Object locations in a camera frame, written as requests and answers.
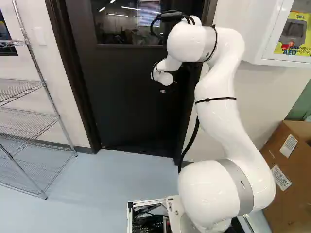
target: wire shelving rack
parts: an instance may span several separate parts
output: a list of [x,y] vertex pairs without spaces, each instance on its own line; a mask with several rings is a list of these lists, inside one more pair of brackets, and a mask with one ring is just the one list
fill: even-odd
[[[12,5],[24,39],[0,40],[0,48],[27,46],[40,80],[0,78],[0,185],[47,199],[45,192],[77,152],[43,78],[16,0],[12,0]],[[53,115],[3,107],[41,88],[48,96]],[[62,128],[68,148],[42,144],[37,140],[55,124]]]
[[40,88],[40,81],[0,79],[0,107]]

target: white robotic arm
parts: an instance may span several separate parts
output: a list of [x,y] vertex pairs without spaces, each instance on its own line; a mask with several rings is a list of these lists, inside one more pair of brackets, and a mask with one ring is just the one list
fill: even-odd
[[170,85],[173,77],[165,71],[178,70],[182,62],[207,62],[210,67],[195,88],[196,110],[201,127],[223,145],[226,158],[190,164],[178,178],[186,214],[206,233],[226,219],[265,208],[276,187],[237,109],[233,79],[244,52],[243,38],[233,29],[203,27],[199,18],[191,17],[195,25],[182,20],[173,27],[168,57],[154,66],[151,76]]

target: gray floor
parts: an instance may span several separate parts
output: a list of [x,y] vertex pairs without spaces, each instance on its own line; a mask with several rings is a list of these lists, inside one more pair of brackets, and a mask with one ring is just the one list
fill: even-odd
[[177,194],[171,159],[102,150],[73,158],[42,200],[0,186],[0,232],[125,233],[126,204]]

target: white wall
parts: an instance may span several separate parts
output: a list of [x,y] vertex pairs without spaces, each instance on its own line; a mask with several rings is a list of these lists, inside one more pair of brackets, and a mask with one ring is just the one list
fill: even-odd
[[[309,69],[260,66],[242,62],[235,76],[235,91],[244,127],[257,148],[261,148],[282,121],[307,85]],[[193,132],[192,115],[185,144]],[[224,156],[221,145],[201,129],[185,157],[187,161]]]
[[[17,0],[17,5],[43,76],[74,145],[90,147],[59,54],[44,0]],[[0,8],[11,37],[22,39],[23,36],[11,0],[1,0]],[[33,33],[34,27],[42,28],[46,45],[38,45]],[[18,57],[0,56],[0,78],[39,80],[27,48],[20,46],[16,49]],[[43,88],[6,105],[6,107],[53,113]],[[39,139],[67,144],[59,125],[53,126]]]

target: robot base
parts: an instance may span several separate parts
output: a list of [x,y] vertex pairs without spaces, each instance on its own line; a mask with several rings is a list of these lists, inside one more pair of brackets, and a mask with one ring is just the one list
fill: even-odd
[[150,210],[148,212],[152,214],[161,214],[169,217],[168,219],[163,217],[161,222],[163,224],[163,233],[223,233],[230,226],[231,222],[229,219],[213,225],[210,229],[198,229],[185,213],[179,196],[169,196],[166,199],[129,202],[127,206],[127,233],[141,232],[137,224],[133,224],[133,220],[135,220],[139,210],[143,208],[148,208]]

